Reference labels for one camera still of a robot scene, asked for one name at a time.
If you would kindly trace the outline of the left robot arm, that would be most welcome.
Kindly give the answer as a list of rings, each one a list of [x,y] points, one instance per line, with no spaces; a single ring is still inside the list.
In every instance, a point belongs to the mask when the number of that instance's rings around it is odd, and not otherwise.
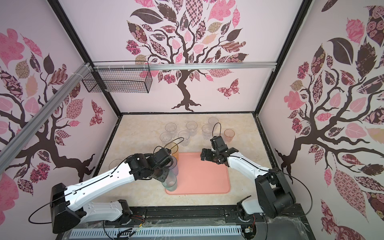
[[[52,231],[61,234],[78,224],[93,221],[116,221],[130,217],[126,201],[95,204],[93,200],[107,192],[138,180],[155,179],[165,182],[169,175],[171,150],[160,148],[152,154],[133,154],[115,168],[79,184],[52,187],[49,204]]]

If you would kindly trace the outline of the pink tray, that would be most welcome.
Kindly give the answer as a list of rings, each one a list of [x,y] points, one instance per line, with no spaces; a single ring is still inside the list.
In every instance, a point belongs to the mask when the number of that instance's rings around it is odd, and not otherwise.
[[[227,194],[231,191],[228,167],[202,161],[200,153],[179,153],[177,188],[168,195]]]

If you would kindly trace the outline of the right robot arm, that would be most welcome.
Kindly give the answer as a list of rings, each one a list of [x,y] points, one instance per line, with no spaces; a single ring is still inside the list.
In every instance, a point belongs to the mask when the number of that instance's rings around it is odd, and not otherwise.
[[[236,148],[228,148],[221,136],[214,136],[211,145],[210,149],[202,149],[202,161],[225,165],[255,183],[256,196],[238,202],[238,208],[244,216],[264,214],[275,218],[296,203],[296,197],[284,173],[278,168],[263,167],[245,157]]]

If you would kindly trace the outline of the blue-grey plastic cup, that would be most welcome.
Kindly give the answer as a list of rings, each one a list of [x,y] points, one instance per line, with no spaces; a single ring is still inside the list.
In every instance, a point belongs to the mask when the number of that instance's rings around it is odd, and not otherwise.
[[[170,171],[174,173],[175,176],[179,174],[178,160],[175,157],[172,157],[171,165],[169,167]]]

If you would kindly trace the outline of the teal plastic cup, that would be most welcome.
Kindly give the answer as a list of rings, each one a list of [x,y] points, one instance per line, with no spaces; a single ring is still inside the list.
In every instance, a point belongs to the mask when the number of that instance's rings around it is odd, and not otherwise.
[[[169,172],[162,185],[169,192],[175,191],[177,189],[177,176],[173,172]]]

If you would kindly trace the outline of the amber plastic cup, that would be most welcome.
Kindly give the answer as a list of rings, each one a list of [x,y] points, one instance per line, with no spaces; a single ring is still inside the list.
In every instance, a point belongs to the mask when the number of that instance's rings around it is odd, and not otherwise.
[[[164,148],[171,150],[171,156],[179,160],[179,147],[175,142],[167,143]]]

